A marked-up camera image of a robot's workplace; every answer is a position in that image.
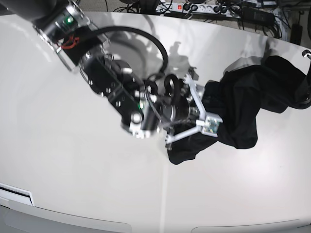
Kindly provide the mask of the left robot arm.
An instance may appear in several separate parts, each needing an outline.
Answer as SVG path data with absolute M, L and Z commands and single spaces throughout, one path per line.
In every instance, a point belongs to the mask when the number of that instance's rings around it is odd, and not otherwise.
M 299 109 L 306 109 L 311 105 L 311 67 L 297 87 L 294 98 Z

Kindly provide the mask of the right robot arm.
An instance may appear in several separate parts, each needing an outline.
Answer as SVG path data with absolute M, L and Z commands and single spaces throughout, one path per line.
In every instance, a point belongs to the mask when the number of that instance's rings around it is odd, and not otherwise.
M 152 35 L 131 27 L 97 28 L 72 0 L 3 0 L 1 5 L 31 22 L 40 37 L 56 52 L 67 69 L 79 67 L 90 88 L 106 97 L 121 115 L 123 128 L 136 138 L 148 138 L 159 129 L 167 132 L 167 142 L 196 133 L 208 133 L 206 112 L 190 74 L 183 80 L 164 75 L 168 55 Z M 138 81 L 130 66 L 106 52 L 101 40 L 110 32 L 130 32 L 153 42 L 163 63 L 158 73 Z M 158 93 L 156 80 L 174 84 L 170 97 Z

